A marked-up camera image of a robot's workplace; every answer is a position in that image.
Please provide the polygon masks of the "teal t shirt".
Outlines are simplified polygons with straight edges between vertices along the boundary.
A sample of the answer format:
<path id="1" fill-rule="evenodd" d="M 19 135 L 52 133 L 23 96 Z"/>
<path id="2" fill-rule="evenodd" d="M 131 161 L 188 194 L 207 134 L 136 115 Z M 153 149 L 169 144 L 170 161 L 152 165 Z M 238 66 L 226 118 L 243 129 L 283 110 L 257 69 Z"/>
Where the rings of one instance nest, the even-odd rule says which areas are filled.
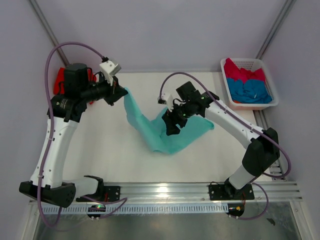
<path id="1" fill-rule="evenodd" d="M 125 90 L 128 92 L 124 96 L 124 109 L 127 121 L 140 133 L 152 152 L 173 155 L 182 151 L 205 133 L 215 128 L 213 122 L 200 116 L 192 116 L 187 121 L 186 126 L 180 130 L 179 134 L 168 136 L 166 134 L 165 122 L 162 119 L 167 109 L 164 108 L 155 119 L 149 120 L 140 110 L 130 90 L 128 88 L 125 88 Z"/>

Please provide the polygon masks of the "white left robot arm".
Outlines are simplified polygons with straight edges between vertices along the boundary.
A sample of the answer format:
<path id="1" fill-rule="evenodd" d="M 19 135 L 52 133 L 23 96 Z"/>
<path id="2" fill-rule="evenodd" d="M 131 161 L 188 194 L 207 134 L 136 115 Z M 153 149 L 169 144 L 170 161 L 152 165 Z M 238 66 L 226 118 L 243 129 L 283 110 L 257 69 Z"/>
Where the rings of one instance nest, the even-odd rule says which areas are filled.
<path id="1" fill-rule="evenodd" d="M 89 197 L 99 201 L 106 196 L 100 177 L 85 175 L 77 180 L 63 180 L 70 142 L 87 105 L 103 99 L 112 106 L 128 94 L 116 77 L 121 69 L 119 64 L 107 60 L 99 68 L 94 74 L 86 64 L 75 63 L 59 71 L 40 158 L 30 180 L 20 183 L 20 193 L 62 208 L 69 207 L 75 199 L 85 201 Z"/>

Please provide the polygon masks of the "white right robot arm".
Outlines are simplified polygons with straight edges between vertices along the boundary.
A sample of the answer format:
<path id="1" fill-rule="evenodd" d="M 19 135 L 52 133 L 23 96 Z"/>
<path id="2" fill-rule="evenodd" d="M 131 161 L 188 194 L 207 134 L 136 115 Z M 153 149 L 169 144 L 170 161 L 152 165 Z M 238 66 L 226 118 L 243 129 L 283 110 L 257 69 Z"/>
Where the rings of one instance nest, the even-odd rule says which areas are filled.
<path id="1" fill-rule="evenodd" d="M 245 148 L 240 167 L 224 182 L 222 194 L 228 199 L 243 195 L 244 188 L 260 177 L 280 157 L 278 133 L 250 123 L 230 110 L 213 92 L 200 93 L 188 81 L 176 89 L 180 99 L 175 103 L 171 94 L 160 92 L 158 103 L 167 106 L 162 119 L 168 136 L 178 135 L 194 115 L 218 124 Z"/>

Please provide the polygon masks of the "red folded t shirt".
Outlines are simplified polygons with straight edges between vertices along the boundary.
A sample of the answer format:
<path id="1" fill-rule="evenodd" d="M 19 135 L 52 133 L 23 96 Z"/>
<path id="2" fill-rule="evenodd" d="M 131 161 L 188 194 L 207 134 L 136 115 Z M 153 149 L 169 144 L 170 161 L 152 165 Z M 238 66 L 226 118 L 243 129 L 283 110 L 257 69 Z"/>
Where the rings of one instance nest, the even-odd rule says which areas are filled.
<path id="1" fill-rule="evenodd" d="M 53 94 L 77 99 L 91 84 L 97 82 L 91 68 L 85 64 L 72 64 L 66 68 L 61 67 L 58 71 Z"/>

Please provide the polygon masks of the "magenta t shirt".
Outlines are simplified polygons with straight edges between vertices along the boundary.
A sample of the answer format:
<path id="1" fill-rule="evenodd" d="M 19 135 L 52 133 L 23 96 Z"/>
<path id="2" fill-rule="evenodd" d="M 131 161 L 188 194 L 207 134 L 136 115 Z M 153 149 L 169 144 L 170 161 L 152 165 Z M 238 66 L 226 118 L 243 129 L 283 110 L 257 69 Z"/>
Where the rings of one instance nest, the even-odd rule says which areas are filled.
<path id="1" fill-rule="evenodd" d="M 238 68 L 230 58 L 225 60 L 223 69 L 225 76 L 235 81 L 240 80 L 243 83 L 246 83 L 248 80 L 266 81 L 265 74 L 261 68 L 256 71 L 246 70 L 243 67 Z"/>

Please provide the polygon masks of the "white plastic basket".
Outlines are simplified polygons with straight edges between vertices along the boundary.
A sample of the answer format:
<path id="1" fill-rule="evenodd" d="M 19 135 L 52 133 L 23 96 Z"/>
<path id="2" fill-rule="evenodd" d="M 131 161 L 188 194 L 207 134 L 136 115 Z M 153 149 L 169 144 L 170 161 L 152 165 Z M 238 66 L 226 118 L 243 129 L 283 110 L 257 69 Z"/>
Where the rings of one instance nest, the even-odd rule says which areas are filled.
<path id="1" fill-rule="evenodd" d="M 279 104 L 276 87 L 262 60 L 228 57 L 220 61 L 220 66 L 231 109 L 263 110 Z"/>

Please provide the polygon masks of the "blue t shirt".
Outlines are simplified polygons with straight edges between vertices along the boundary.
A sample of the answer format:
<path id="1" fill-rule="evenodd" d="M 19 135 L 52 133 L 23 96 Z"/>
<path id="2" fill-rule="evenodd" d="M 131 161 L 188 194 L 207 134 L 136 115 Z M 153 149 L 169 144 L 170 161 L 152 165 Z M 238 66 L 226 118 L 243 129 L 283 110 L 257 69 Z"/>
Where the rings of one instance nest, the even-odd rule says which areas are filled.
<path id="1" fill-rule="evenodd" d="M 268 104 L 272 101 L 265 83 L 250 79 L 246 83 L 241 80 L 227 78 L 228 89 L 231 99 L 241 104 Z"/>

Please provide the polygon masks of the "aluminium mounting rail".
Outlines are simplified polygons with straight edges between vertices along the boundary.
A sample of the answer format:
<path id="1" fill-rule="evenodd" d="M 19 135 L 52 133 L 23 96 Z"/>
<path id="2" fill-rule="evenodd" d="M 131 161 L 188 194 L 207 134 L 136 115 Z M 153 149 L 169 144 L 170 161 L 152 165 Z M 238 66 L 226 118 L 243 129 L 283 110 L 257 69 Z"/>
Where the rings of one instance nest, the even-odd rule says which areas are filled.
<path id="1" fill-rule="evenodd" d="M 240 203 L 242 200 L 211 200 L 207 182 L 111 182 L 120 187 L 120 199 L 127 198 L 128 204 L 191 204 L 191 203 Z M 294 181 L 255 182 L 252 186 L 254 199 L 245 198 L 247 203 L 302 201 L 302 193 Z"/>

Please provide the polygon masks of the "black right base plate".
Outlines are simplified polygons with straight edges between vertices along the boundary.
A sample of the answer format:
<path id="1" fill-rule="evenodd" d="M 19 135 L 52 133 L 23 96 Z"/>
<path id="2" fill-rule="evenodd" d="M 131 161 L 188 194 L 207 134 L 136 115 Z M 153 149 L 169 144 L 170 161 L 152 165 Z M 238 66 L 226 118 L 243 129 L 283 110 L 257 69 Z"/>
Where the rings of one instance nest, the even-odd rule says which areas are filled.
<path id="1" fill-rule="evenodd" d="M 211 182 L 208 185 L 208 194 L 211 201 L 254 200 L 255 195 L 251 184 L 241 189 L 234 188 L 229 182 Z"/>

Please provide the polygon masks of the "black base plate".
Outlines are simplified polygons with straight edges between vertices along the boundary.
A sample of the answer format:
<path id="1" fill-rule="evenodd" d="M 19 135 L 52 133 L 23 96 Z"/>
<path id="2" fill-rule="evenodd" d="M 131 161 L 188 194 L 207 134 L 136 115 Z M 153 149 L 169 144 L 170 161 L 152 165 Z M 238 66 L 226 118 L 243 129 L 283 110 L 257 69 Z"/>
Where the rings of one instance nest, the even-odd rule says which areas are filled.
<path id="1" fill-rule="evenodd" d="M 120 199 L 121 187 L 119 185 L 104 185 L 98 187 L 94 194 L 78 197 L 76 202 L 115 202 Z"/>
<path id="2" fill-rule="evenodd" d="M 241 189 L 234 188 L 229 182 L 211 182 L 208 185 L 208 194 L 211 201 L 254 200 L 255 195 L 251 184 Z"/>

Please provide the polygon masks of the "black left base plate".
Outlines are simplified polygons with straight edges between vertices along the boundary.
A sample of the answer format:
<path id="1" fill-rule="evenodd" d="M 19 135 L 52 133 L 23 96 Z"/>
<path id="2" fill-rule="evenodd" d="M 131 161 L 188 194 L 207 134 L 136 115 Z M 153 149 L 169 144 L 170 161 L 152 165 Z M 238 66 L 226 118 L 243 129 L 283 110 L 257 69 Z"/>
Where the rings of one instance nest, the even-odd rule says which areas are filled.
<path id="1" fill-rule="evenodd" d="M 98 187 L 94 194 L 78 197 L 76 202 L 115 202 L 120 199 L 121 187 L 119 185 L 104 185 Z"/>

